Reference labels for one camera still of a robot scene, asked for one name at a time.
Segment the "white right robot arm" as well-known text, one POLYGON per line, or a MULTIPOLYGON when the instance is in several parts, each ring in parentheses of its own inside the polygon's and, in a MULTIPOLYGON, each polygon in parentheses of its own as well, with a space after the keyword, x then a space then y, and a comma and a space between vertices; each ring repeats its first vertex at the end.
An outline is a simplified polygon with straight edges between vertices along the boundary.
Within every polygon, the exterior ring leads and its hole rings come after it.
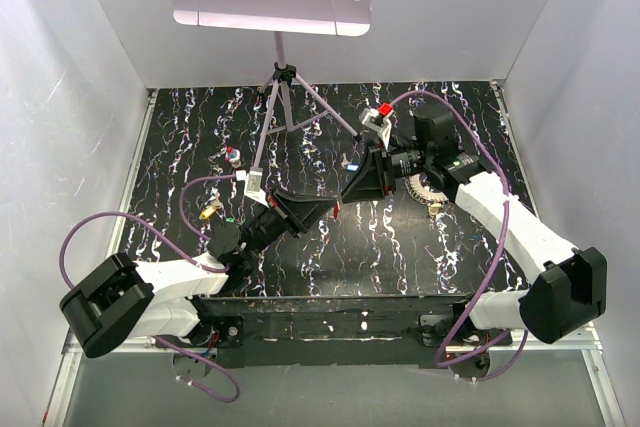
POLYGON ((358 170, 341 193, 345 203, 381 200, 400 178, 424 175, 448 201, 474 217, 525 274, 525 291, 473 296, 452 320, 454 336, 475 344, 490 329, 522 329, 552 344, 606 311, 607 261, 594 247, 581 250, 544 225, 510 194, 487 155, 459 145, 453 112, 439 101, 413 114, 415 138, 391 147, 393 107, 366 108, 360 122, 378 138, 367 143, 358 170))

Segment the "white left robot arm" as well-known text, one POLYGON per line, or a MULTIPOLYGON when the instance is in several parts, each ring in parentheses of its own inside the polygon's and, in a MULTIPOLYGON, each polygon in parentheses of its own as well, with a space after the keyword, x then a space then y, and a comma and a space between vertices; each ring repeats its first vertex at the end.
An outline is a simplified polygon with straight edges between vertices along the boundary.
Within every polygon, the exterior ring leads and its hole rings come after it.
POLYGON ((338 210, 333 197, 274 188, 249 220, 212 220, 205 253, 191 257, 180 251, 178 259, 160 262, 112 254, 80 282, 64 280, 70 290, 59 308, 89 358, 102 357, 136 337, 170 335, 203 346, 212 337, 213 324, 198 313, 193 298, 220 293, 231 281, 243 279, 250 262, 281 236, 305 234, 338 210))

